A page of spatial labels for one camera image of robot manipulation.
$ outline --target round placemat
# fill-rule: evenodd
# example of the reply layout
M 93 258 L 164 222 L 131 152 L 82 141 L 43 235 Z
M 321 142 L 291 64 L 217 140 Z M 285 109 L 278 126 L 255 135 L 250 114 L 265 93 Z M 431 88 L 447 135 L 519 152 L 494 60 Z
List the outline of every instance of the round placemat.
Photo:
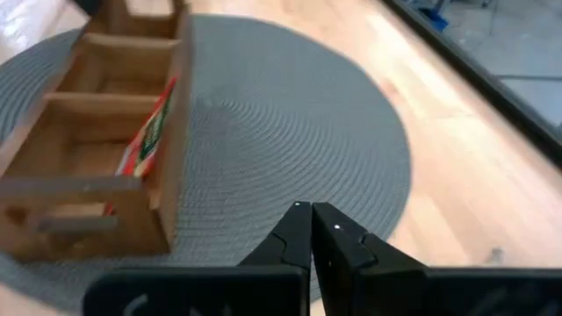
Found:
M 89 283 L 119 266 L 231 266 L 295 200 L 328 201 L 387 238 L 410 183 L 398 116 L 352 62 L 282 27 L 195 16 L 191 122 L 173 252 L 149 258 L 19 264 L 0 282 L 79 311 Z M 0 137 L 40 94 L 78 31 L 0 67 Z M 311 297 L 320 297 L 313 273 Z

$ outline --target black frame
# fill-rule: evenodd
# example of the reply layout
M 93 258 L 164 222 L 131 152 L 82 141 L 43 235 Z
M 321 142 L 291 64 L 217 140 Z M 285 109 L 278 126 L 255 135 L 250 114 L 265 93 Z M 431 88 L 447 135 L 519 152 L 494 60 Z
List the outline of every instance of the black frame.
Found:
M 556 126 L 551 126 L 510 88 L 434 30 L 426 18 L 404 4 L 403 0 L 373 1 L 380 1 L 400 17 L 552 163 L 559 169 L 562 167 L 562 137 L 557 136 Z

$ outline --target woven mat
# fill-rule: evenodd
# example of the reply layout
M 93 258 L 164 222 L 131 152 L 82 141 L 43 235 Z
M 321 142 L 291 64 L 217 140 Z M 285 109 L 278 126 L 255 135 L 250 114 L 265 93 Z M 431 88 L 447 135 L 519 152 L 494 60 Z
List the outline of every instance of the woven mat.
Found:
M 392 106 L 338 54 L 284 28 L 196 16 L 184 189 L 170 255 L 21 265 L 0 282 L 78 312 L 88 284 L 119 266 L 235 265 L 292 201 L 329 201 L 381 238 L 407 200 L 407 141 Z M 0 140 L 57 69 L 77 31 L 0 67 Z M 313 274 L 312 299 L 320 297 Z

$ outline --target wooden crate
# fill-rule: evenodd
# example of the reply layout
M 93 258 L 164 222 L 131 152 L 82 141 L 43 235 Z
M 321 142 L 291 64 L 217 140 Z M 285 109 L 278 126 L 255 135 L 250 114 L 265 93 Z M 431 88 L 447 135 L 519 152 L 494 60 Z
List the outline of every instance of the wooden crate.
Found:
M 0 147 L 0 249 L 20 261 L 170 251 L 189 122 L 191 19 L 176 0 L 164 18 L 105 1 Z M 168 82 L 155 167 L 115 176 L 124 150 Z M 104 215 L 107 204 L 114 215 Z

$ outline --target wooden floor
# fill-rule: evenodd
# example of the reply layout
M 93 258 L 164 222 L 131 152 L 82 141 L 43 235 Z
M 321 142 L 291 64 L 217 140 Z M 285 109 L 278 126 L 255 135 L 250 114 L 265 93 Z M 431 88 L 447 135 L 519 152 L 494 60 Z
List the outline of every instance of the wooden floor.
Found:
M 428 265 L 562 266 L 562 175 L 377 0 L 194 0 L 193 9 L 284 25 L 382 89 L 414 172 L 395 247 Z M 0 287 L 0 315 L 40 312 L 54 313 Z

